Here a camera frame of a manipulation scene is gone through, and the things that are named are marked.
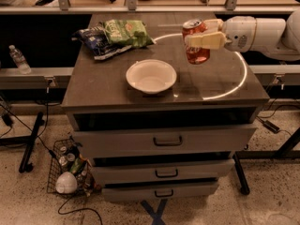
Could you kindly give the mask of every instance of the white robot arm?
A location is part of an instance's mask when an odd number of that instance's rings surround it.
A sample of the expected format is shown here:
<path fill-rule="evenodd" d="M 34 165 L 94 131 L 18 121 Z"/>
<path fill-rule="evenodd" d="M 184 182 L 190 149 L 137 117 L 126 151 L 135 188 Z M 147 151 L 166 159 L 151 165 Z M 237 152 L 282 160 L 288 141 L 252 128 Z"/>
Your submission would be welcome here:
<path fill-rule="evenodd" d="M 267 57 L 296 61 L 300 59 L 300 10 L 283 19 L 232 17 L 206 20 L 207 30 L 186 36 L 189 47 L 225 49 L 233 52 L 257 51 Z"/>

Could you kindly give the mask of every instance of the drawer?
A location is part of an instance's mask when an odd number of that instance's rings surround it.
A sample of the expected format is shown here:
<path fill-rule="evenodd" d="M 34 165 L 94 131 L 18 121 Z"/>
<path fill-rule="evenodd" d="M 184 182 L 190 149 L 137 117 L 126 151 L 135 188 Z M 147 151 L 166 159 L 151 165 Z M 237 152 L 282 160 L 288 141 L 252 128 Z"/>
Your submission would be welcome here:
<path fill-rule="evenodd" d="M 203 182 L 151 187 L 104 188 L 102 194 L 106 201 L 117 202 L 207 196 L 213 194 L 217 188 L 218 182 Z"/>
<path fill-rule="evenodd" d="M 215 178 L 227 175 L 233 165 L 233 159 L 227 159 L 138 166 L 93 167 L 91 173 L 96 182 L 104 187 L 106 184 Z"/>
<path fill-rule="evenodd" d="M 218 127 L 76 131 L 73 139 L 86 158 L 238 151 L 255 131 L 253 124 Z"/>

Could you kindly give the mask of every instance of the drawer handle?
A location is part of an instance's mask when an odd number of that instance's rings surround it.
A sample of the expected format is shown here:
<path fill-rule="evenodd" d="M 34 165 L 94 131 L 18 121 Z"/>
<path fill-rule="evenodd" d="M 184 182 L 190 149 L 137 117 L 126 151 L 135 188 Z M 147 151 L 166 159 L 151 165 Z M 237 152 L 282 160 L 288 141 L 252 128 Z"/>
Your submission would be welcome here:
<path fill-rule="evenodd" d="M 183 139 L 181 136 L 179 136 L 178 142 L 158 142 L 157 138 L 153 138 L 153 143 L 155 146 L 180 146 L 183 142 Z"/>
<path fill-rule="evenodd" d="M 170 174 L 170 175 L 159 175 L 158 171 L 156 170 L 156 177 L 158 178 L 167 178 L 167 177 L 176 177 L 178 176 L 178 169 L 175 170 L 175 174 Z"/>
<path fill-rule="evenodd" d="M 174 195 L 174 191 L 171 189 L 170 194 L 161 194 L 161 195 L 159 195 L 157 191 L 154 191 L 154 194 L 156 195 L 157 198 L 167 198 L 167 197 L 171 197 L 172 195 Z"/>

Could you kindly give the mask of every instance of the black metal stand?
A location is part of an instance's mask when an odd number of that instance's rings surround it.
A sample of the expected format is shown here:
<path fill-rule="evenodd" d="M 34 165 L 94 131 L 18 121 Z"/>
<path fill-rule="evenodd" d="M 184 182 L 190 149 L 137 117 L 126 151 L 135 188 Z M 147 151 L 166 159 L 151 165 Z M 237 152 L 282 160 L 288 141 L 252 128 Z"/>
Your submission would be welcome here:
<path fill-rule="evenodd" d="M 20 173 L 31 172 L 33 170 L 32 163 L 28 164 L 28 161 L 33 151 L 36 138 L 38 137 L 38 129 L 41 125 L 43 125 L 42 117 L 43 117 L 43 113 L 39 112 L 37 114 L 36 123 L 34 124 L 31 135 L 0 139 L 0 146 L 7 146 L 13 144 L 26 144 L 26 149 L 22 157 L 22 162 L 19 168 Z"/>
<path fill-rule="evenodd" d="M 300 158 L 300 151 L 293 151 L 300 142 L 300 128 L 277 150 L 277 151 L 238 151 L 233 159 L 235 169 L 241 183 L 241 192 L 244 195 L 250 193 L 248 182 L 245 177 L 240 159 L 297 159 Z"/>

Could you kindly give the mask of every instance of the bowl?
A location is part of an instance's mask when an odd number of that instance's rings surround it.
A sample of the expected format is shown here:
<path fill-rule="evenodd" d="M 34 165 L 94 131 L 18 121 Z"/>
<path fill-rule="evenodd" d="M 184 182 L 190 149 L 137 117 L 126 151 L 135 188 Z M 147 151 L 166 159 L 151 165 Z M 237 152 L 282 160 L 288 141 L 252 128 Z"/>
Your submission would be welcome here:
<path fill-rule="evenodd" d="M 77 189 L 77 180 L 71 172 L 64 172 L 57 178 L 55 188 L 58 193 L 73 193 Z"/>
<path fill-rule="evenodd" d="M 147 59 L 133 64 L 127 70 L 126 79 L 133 88 L 145 94 L 157 94 L 172 87 L 177 74 L 170 64 Z"/>

